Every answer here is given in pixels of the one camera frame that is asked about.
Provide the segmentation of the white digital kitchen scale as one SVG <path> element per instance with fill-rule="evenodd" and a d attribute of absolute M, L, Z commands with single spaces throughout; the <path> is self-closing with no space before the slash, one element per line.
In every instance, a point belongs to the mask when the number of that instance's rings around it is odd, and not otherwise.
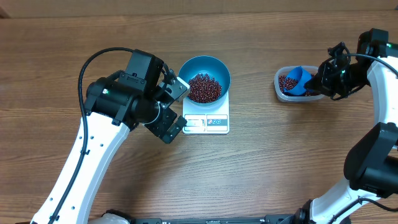
<path fill-rule="evenodd" d="M 183 100 L 184 134 L 228 134 L 230 128 L 229 92 L 212 103 L 199 104 Z"/>

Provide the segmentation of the blue plastic measuring scoop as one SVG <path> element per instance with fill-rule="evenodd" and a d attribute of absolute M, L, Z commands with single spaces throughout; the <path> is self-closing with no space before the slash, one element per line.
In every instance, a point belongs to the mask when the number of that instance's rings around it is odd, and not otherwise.
<path fill-rule="evenodd" d="M 307 92 L 306 82 L 312 79 L 312 74 L 303 67 L 295 67 L 283 79 L 283 91 L 287 95 L 302 96 Z"/>

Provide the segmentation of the red adzuki beans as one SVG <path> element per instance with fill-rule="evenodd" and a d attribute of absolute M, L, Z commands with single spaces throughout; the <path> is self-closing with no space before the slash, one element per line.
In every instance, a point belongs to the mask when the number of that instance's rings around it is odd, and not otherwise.
<path fill-rule="evenodd" d="M 223 87 L 221 83 L 209 74 L 198 73 L 194 78 L 188 81 L 190 85 L 190 93 L 188 98 L 196 103 L 212 103 L 221 98 L 223 94 Z M 298 84 L 297 80 L 287 78 L 286 75 L 278 77 L 278 86 L 283 95 L 294 96 L 288 93 Z"/>

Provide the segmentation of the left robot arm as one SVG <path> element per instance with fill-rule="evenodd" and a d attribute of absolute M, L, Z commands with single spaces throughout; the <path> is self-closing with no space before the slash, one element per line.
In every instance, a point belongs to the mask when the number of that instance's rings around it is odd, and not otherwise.
<path fill-rule="evenodd" d="M 83 91 L 88 65 L 106 52 L 100 50 L 82 66 L 78 77 L 81 121 L 75 143 L 48 199 L 32 223 L 87 223 L 103 177 L 130 132 L 143 124 L 164 143 L 171 143 L 186 125 L 170 109 L 190 92 L 190 85 L 167 64 L 141 50 L 131 53 L 125 70 L 101 77 Z"/>

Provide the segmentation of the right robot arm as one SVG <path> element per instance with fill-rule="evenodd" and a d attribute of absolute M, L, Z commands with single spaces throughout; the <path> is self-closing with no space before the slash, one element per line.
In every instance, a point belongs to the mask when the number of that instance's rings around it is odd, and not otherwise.
<path fill-rule="evenodd" d="M 397 147 L 397 45 L 387 31 L 372 28 L 359 36 L 356 53 L 340 43 L 328 54 L 305 88 L 338 101 L 369 86 L 374 126 L 347 154 L 343 178 L 298 209 L 291 223 L 349 223 L 367 203 L 394 211 L 378 201 L 397 193 L 397 158 L 389 154 Z"/>

